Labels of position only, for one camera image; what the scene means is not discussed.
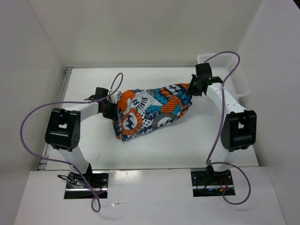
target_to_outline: purple cable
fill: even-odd
[[[218,53],[218,54],[215,54],[215,55],[211,56],[209,59],[207,59],[207,60],[205,61],[205,62],[208,62],[209,60],[215,58],[216,56],[221,55],[221,54],[224,54],[224,53],[231,53],[231,54],[236,55],[236,56],[238,57],[238,62],[236,63],[235,67],[230,71],[230,73],[225,77],[225,79],[223,80],[222,86],[221,86],[221,87],[222,87],[222,89],[221,89],[221,91],[222,91],[222,112],[221,112],[221,122],[220,122],[219,131],[218,131],[218,133],[217,133],[217,137],[216,137],[216,139],[215,139],[215,142],[214,142],[214,144],[213,144],[213,146],[212,146],[212,148],[211,148],[211,150],[210,150],[210,153],[209,153],[209,155],[208,155],[208,157],[207,157],[207,159],[206,159],[206,165],[214,165],[214,164],[225,164],[225,165],[230,165],[230,166],[232,166],[232,167],[234,167],[234,168],[237,168],[237,169],[244,175],[244,177],[246,178],[246,181],[247,181],[247,183],[248,183],[248,186],[249,186],[249,191],[248,191],[247,197],[246,197],[243,201],[241,201],[241,202],[230,202],[230,201],[228,201],[228,200],[225,198],[225,192],[228,191],[229,189],[232,189],[232,187],[227,188],[227,189],[225,189],[225,190],[222,192],[222,196],[223,196],[223,198],[224,198],[224,200],[225,200],[226,202],[228,202],[229,204],[232,204],[232,205],[241,205],[241,204],[243,204],[244,202],[246,202],[246,201],[249,199],[250,194],[251,194],[251,185],[250,185],[250,181],[249,181],[248,177],[246,176],[246,174],[242,171],[242,169],[240,169],[240,168],[239,168],[238,166],[236,166],[236,165],[233,165],[233,164],[230,164],[230,163],[226,163],[226,162],[214,162],[214,163],[210,162],[211,155],[212,155],[212,153],[214,152],[214,150],[215,150],[215,148],[216,148],[217,142],[218,142],[218,140],[219,140],[219,138],[220,138],[220,136],[221,136],[221,132],[222,132],[222,128],[223,128],[224,113],[225,113],[225,97],[224,97],[225,94],[224,94],[224,89],[223,89],[223,87],[224,87],[225,81],[226,81],[226,80],[234,73],[234,71],[236,70],[236,68],[239,66],[239,64],[240,64],[240,56],[239,56],[236,52],[232,52],[232,51],[224,51],[224,52],[220,52],[220,53]]]
[[[57,105],[57,104],[63,104],[63,103],[72,103],[72,104],[86,104],[86,103],[93,103],[93,102],[102,102],[104,101],[105,99],[109,98],[111,95],[113,95],[118,89],[119,87],[121,86],[122,82],[123,82],[123,73],[118,73],[115,77],[115,79],[113,80],[113,83],[115,82],[115,80],[118,78],[118,76],[121,75],[121,80],[120,80],[120,83],[118,85],[118,87],[116,88],[116,90],[114,90],[111,94],[109,94],[108,96],[106,97],[103,97],[101,99],[98,99],[98,100],[95,100],[95,101],[89,101],[89,102],[76,102],[76,101],[61,101],[61,102],[51,102],[51,103],[46,103],[46,104],[43,104],[43,105],[40,105],[39,107],[33,109],[30,113],[28,113],[25,118],[23,119],[22,123],[21,123],[21,126],[20,126],[20,139],[21,139],[21,143],[22,145],[24,146],[24,148],[31,154],[33,155],[34,157],[37,157],[37,158],[40,158],[40,159],[44,159],[44,160],[48,160],[48,161],[53,161],[53,162],[59,162],[59,163],[65,163],[67,165],[71,165],[73,166],[73,168],[79,173],[79,175],[81,176],[81,178],[84,180],[84,182],[87,184],[87,186],[89,187],[89,189],[91,190],[91,192],[93,193],[94,195],[94,198],[92,200],[92,203],[91,203],[91,207],[93,209],[94,212],[100,212],[100,209],[101,209],[101,203],[100,203],[100,200],[99,200],[99,194],[100,193],[96,193],[94,191],[94,189],[92,188],[92,186],[89,184],[89,182],[86,180],[85,176],[79,171],[79,169],[71,164],[70,162],[67,162],[67,161],[63,161],[63,160],[58,160],[58,159],[52,159],[52,158],[47,158],[47,157],[43,157],[43,156],[40,156],[34,152],[32,152],[26,145],[25,141],[24,141],[24,137],[23,137],[23,127],[24,127],[24,124],[26,122],[26,120],[28,119],[28,117],[30,117],[35,111],[43,108],[43,107],[46,107],[46,106],[49,106],[49,105]],[[93,203],[94,203],[94,200],[97,200],[98,202],[98,210],[96,210],[93,206]]]

